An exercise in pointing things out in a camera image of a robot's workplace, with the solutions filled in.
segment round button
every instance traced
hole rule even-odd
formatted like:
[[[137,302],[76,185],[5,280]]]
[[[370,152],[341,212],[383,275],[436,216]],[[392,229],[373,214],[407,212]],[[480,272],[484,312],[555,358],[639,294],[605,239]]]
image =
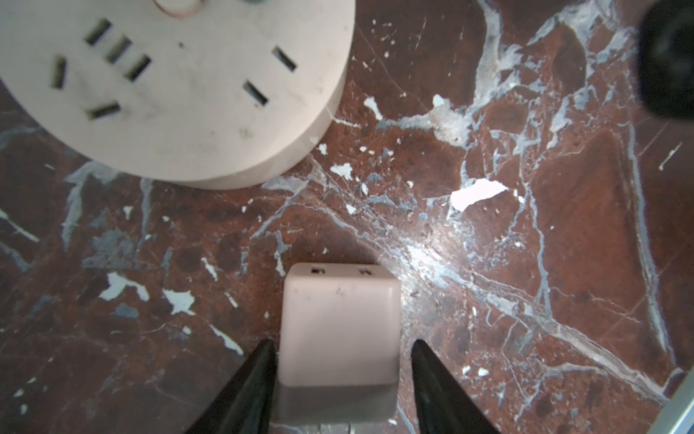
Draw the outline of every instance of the round button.
[[[154,4],[167,15],[186,18],[203,7],[203,0],[154,0]]]

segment round power strip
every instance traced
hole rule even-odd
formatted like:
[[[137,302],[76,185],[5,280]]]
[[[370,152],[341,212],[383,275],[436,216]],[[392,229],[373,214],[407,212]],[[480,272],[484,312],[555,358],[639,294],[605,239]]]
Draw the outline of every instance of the round power strip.
[[[328,129],[354,18],[355,0],[0,0],[0,78],[89,158],[241,188]]]

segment brown marble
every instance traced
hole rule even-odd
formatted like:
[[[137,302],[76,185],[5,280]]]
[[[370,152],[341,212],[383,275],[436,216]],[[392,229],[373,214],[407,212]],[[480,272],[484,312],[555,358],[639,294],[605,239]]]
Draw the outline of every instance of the brown marble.
[[[638,104],[632,3],[358,1],[357,126],[244,190],[90,162],[3,90],[0,432],[182,432],[317,261],[403,282],[398,413],[355,432],[416,432],[424,338],[502,433],[645,433],[694,364],[694,143]],[[509,189],[460,213],[472,178]]]

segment socket hole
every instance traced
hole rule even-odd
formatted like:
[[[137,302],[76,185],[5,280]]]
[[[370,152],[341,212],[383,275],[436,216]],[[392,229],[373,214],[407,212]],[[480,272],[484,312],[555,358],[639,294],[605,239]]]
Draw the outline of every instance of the socket hole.
[[[275,47],[272,54],[274,54],[276,58],[280,59],[280,62],[284,63],[289,71],[294,72],[296,69],[296,63],[294,63],[294,61],[290,59],[280,47]]]
[[[65,56],[56,56],[56,66],[53,68],[53,81],[51,82],[53,89],[62,89],[65,84],[66,71],[67,58]]]
[[[249,95],[251,95],[254,100],[256,100],[261,106],[264,106],[267,104],[268,99],[260,93],[260,91],[253,85],[251,84],[250,81],[247,81],[246,84],[244,84],[244,89],[246,92],[248,92]]]
[[[137,77],[142,75],[144,70],[149,66],[149,64],[152,63],[152,59],[149,58],[148,55],[144,54],[140,58],[139,62],[135,64],[135,66],[125,75],[125,77],[134,82],[137,80]]]
[[[111,28],[111,22],[106,18],[99,20],[99,23],[92,29],[89,35],[85,36],[85,42],[89,45],[96,44],[108,29]]]
[[[91,110],[87,110],[87,117],[90,121],[93,121],[100,117],[115,115],[119,111],[121,111],[121,106],[114,101],[110,104],[106,104],[105,106],[100,106]]]
[[[106,55],[106,61],[111,65],[116,63],[132,44],[133,41],[129,40],[126,36],[122,36],[121,40],[118,41],[118,44],[116,44]]]

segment black object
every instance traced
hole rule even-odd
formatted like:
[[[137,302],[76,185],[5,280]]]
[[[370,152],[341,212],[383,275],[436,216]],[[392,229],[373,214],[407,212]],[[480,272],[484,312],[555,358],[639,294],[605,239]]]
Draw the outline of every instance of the black object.
[[[694,1],[660,0],[639,32],[643,103],[659,116],[694,119]]]
[[[277,372],[275,347],[260,342],[186,434],[265,434]],[[421,434],[499,434],[423,340],[412,346]]]
[[[412,346],[420,434],[499,434],[423,340]]]
[[[270,424],[277,353],[261,341],[186,434],[265,434]]]

